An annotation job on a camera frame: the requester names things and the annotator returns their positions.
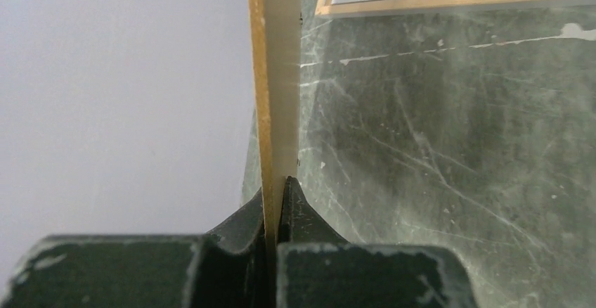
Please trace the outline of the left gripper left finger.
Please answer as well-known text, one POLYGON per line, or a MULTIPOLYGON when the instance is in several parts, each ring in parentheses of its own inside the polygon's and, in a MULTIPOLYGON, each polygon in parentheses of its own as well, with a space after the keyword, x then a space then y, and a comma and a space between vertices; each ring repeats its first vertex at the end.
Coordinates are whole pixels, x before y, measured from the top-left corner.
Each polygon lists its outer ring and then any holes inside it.
POLYGON ((2 307, 264 307, 261 194, 198 235, 62 235, 20 259, 2 307))

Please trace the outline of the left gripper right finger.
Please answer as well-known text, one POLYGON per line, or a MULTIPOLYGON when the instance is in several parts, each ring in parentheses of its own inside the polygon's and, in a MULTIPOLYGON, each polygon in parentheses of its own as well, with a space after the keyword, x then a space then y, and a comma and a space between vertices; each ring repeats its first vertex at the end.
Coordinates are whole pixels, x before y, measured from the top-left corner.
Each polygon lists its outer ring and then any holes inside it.
POLYGON ((435 245, 350 243, 287 178, 277 248, 278 307, 477 307, 460 259, 435 245))

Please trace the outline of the brown backing board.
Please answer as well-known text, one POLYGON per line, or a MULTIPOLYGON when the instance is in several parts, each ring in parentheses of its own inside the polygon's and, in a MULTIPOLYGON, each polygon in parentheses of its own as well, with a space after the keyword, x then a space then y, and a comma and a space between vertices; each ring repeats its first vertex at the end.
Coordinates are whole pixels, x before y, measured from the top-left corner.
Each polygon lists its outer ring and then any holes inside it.
POLYGON ((266 245, 278 239, 299 143, 301 0, 249 0, 266 245))

